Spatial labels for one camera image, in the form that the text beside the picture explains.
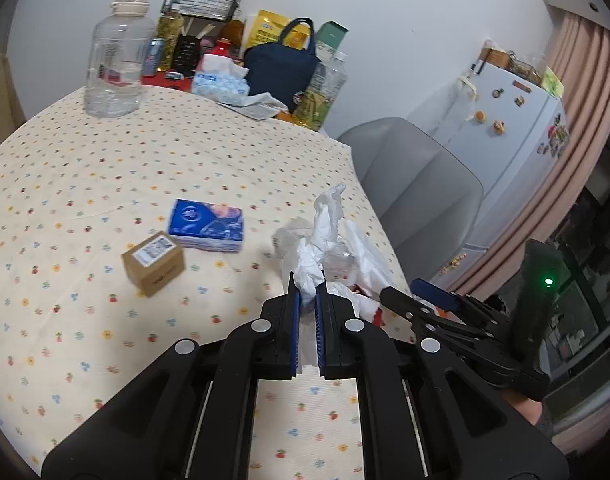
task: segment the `silver bolt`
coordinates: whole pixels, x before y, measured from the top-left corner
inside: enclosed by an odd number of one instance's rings
[[[365,328],[365,323],[363,320],[358,319],[357,317],[352,317],[345,321],[345,328],[350,332],[360,332],[363,328]]]
[[[196,348],[196,343],[189,339],[183,339],[174,345],[174,350],[180,355],[191,354],[194,351],[194,348]]]
[[[440,350],[440,343],[431,337],[427,337],[421,341],[421,348],[430,354],[435,354]]]
[[[254,332],[267,332],[271,327],[272,324],[267,319],[255,319],[252,321],[252,330]]]

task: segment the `patterned tablecloth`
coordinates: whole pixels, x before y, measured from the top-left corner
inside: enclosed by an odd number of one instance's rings
[[[347,146],[293,124],[255,122],[213,102],[148,87],[140,109],[85,114],[82,91],[0,146],[0,427],[37,471],[59,441],[177,339],[224,338],[283,293],[271,236],[344,182],[342,206],[389,260],[394,253]],[[164,230],[176,198],[245,215],[238,254],[185,249],[186,270],[153,298],[120,255]],[[406,322],[385,314],[399,338]],[[305,368],[259,387],[251,479],[360,479],[354,381]]]

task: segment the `clear plastic bottle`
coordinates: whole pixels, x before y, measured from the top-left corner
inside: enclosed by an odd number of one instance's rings
[[[178,36],[182,30],[183,19],[178,12],[180,4],[172,4],[172,10],[163,14],[158,20],[158,36],[165,40],[163,56],[158,64],[158,71],[169,70],[174,59],[174,49],[178,43]]]
[[[117,0],[112,15],[94,27],[85,86],[88,114],[119,117],[140,106],[143,63],[156,31],[148,10],[149,0]]]
[[[292,114],[296,124],[316,132],[323,125],[329,108],[347,81],[344,59],[345,54],[336,52],[329,64],[318,64],[305,94]]]

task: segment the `refrigerator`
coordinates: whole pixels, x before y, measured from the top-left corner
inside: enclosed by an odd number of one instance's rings
[[[467,117],[462,103],[454,104],[434,140],[476,175],[483,201],[467,243],[432,280],[442,288],[449,288],[512,224],[569,140],[559,98],[489,63],[470,80],[478,93],[474,109],[484,117]]]

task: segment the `gray chair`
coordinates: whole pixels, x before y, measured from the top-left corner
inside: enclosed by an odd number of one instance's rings
[[[413,124],[391,117],[339,139],[411,281],[429,280],[464,245],[483,198],[478,179]]]

